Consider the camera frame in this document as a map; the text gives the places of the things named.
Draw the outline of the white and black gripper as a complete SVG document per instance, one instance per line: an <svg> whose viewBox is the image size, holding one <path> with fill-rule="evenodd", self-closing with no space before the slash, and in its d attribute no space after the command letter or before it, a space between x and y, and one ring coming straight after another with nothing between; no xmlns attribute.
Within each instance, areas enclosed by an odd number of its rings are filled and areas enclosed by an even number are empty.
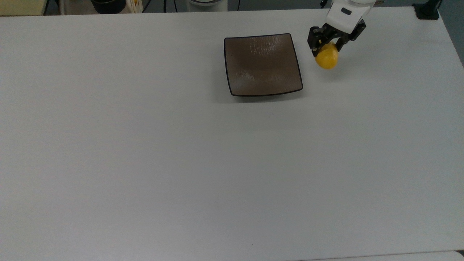
<svg viewBox="0 0 464 261"><path fill-rule="evenodd" d="M326 35L328 25L344 32L335 43L338 52L348 42L355 41L366 28L363 17L369 13L375 3L375 0L332 0L326 16L327 25L310 28L307 43L313 57L317 57L323 46L330 41Z"/></svg>

